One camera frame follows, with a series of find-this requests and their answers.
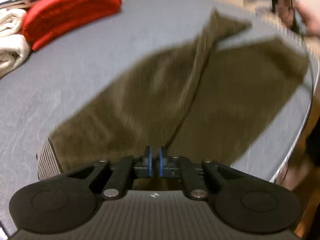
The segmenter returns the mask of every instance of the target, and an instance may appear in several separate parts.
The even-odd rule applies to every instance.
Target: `screw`
[[[195,198],[203,198],[207,196],[207,192],[202,189],[194,189],[191,191],[191,196]]]
[[[116,190],[115,188],[108,188],[105,191],[103,191],[103,194],[106,197],[116,197],[119,195],[119,191]]]

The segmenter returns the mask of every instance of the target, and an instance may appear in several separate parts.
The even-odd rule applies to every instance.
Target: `gray table surface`
[[[124,0],[121,13],[65,34],[0,80],[0,220],[9,233],[16,230],[8,212],[9,200],[18,189],[37,181],[35,154],[49,132],[139,58],[193,38],[213,8],[253,23],[251,31],[225,40],[220,48],[277,35],[295,51],[305,53],[276,28],[227,4],[213,0]],[[314,58],[310,62],[316,82],[318,62]],[[310,73],[232,167],[274,179],[307,116]]]

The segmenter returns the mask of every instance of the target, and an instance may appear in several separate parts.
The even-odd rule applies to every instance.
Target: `brown cloth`
[[[147,145],[230,164],[302,83],[308,58],[280,39],[216,51],[248,27],[214,12],[194,41],[138,62],[49,136],[61,171]]]

